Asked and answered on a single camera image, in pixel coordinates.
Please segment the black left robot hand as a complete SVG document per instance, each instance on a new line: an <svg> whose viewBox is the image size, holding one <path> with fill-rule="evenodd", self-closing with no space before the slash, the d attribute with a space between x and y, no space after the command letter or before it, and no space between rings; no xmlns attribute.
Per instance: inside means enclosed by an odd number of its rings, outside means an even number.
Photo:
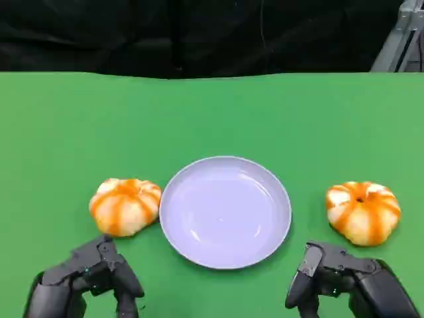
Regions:
<svg viewBox="0 0 424 318"><path fill-rule="evenodd" d="M64 262L39 273L30 288L24 317L83 317L83 294L112 291L117 317L138 317L144 290L113 238L101 235L71 251Z"/></svg>

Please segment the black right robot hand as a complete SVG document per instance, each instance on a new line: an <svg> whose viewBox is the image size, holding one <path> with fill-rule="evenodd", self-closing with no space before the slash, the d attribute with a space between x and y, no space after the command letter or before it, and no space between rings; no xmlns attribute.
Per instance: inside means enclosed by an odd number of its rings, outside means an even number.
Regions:
<svg viewBox="0 0 424 318"><path fill-rule="evenodd" d="M359 258L344 248L309 241L285 300L300 317L318 317L319 296L349 294L355 317L420 317L392 269L383 260Z"/></svg>

